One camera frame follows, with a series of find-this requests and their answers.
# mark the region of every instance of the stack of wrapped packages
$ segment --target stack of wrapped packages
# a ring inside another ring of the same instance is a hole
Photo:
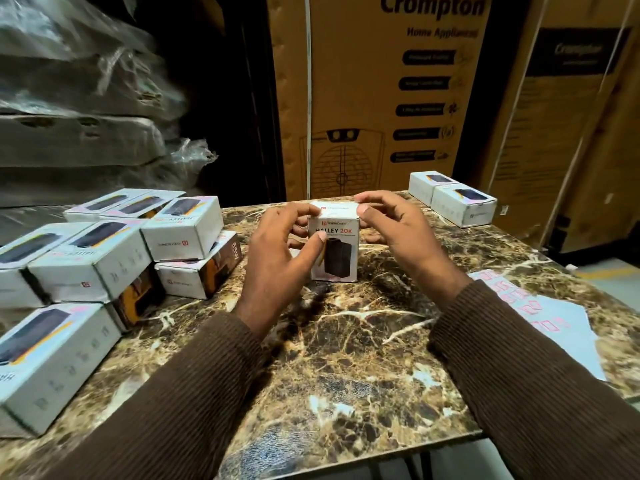
[[[121,187],[194,188],[183,92],[145,31],[86,0],[0,0],[0,246]]]

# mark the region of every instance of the person's right hand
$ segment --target person's right hand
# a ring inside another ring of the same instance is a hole
[[[398,264],[441,310],[472,281],[448,258],[418,206],[388,190],[354,199],[360,203],[360,227],[379,232],[367,236],[367,242],[388,244]]]

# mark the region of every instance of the person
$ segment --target person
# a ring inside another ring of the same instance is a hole
[[[480,428],[522,479],[640,476],[640,414],[553,341],[472,281],[446,256],[420,208],[388,191],[355,197],[363,226],[378,231],[408,275],[441,309],[429,347]],[[260,370],[261,340],[299,296],[323,249],[302,246],[307,216],[289,203],[267,209],[249,244],[233,313],[217,312],[128,401],[55,465],[47,479],[210,479]],[[289,247],[301,247],[292,258]]]

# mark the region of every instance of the sleeve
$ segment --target sleeve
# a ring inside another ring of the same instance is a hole
[[[640,414],[483,282],[458,295],[429,348],[516,478],[637,478]]]
[[[213,478],[261,363],[248,327],[216,313],[45,478]]]

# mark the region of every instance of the marble table top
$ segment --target marble table top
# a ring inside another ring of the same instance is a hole
[[[224,209],[225,228],[240,234],[245,252],[267,207]],[[625,398],[640,396],[637,314],[494,226],[460,229],[423,211],[467,272],[494,269],[533,294],[585,306],[610,385]],[[245,264],[209,301],[167,298],[118,343],[43,437],[0,441],[0,477],[37,477],[75,448],[214,311],[233,309]],[[385,246],[361,242],[358,274],[357,283],[310,282],[267,337],[272,359],[247,403],[221,479],[303,473],[481,436],[427,352],[436,307]]]

